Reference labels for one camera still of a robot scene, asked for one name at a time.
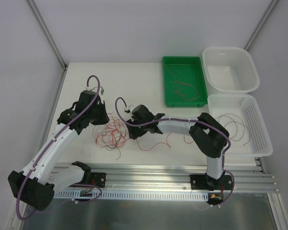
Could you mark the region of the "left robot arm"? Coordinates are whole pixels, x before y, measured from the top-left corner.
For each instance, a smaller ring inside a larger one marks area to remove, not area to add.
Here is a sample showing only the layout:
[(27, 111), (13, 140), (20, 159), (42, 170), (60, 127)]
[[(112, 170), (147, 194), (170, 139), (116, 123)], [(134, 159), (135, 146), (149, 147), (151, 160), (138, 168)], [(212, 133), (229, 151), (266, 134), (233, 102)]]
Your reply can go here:
[(68, 145), (89, 125), (109, 122), (101, 92), (84, 90), (71, 108), (61, 112), (52, 135), (36, 156), (20, 171), (12, 171), (8, 182), (16, 204), (24, 202), (38, 211), (44, 210), (54, 195), (65, 188), (91, 183), (91, 167), (80, 161), (52, 176), (51, 172)]

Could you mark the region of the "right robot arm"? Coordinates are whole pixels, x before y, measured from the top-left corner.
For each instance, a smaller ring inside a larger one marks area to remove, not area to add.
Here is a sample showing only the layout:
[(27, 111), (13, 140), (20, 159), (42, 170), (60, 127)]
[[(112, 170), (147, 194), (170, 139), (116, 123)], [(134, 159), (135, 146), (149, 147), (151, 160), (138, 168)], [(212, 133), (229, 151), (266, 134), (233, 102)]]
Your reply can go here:
[(124, 110), (131, 115), (131, 119), (126, 122), (130, 139), (137, 139), (147, 132), (190, 136), (206, 156), (207, 162), (206, 173), (195, 184), (210, 191), (222, 185), (225, 174), (224, 152), (230, 147), (229, 132), (211, 115), (201, 113), (197, 119), (176, 118), (163, 113), (154, 115), (142, 104)]

